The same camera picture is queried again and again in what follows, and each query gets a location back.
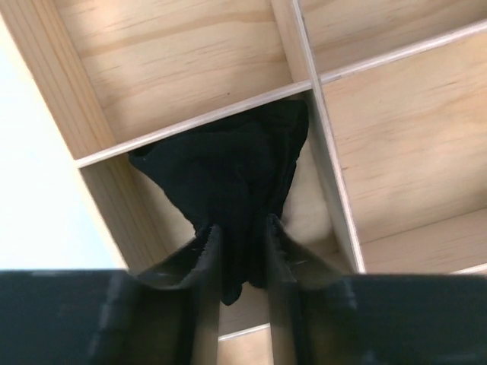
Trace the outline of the black underwear beige waistband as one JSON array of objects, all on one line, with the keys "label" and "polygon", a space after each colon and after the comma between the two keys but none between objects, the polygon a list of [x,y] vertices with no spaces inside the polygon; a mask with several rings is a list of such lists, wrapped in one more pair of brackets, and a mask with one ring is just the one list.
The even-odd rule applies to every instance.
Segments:
[{"label": "black underwear beige waistband", "polygon": [[280,217],[307,139],[303,100],[278,100],[129,153],[195,230],[222,235],[222,297],[266,285],[265,232]]}]

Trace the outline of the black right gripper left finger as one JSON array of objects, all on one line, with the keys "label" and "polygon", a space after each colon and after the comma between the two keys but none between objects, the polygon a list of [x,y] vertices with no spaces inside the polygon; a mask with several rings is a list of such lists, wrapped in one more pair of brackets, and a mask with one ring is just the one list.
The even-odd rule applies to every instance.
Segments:
[{"label": "black right gripper left finger", "polygon": [[201,229],[140,275],[3,271],[3,364],[214,364],[221,231]]}]

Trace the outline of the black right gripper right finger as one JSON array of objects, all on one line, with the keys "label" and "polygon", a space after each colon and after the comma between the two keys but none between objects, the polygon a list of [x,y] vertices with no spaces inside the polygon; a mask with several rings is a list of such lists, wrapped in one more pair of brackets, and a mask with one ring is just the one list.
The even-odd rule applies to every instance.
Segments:
[{"label": "black right gripper right finger", "polygon": [[276,364],[484,364],[482,275],[345,275],[266,224]]}]

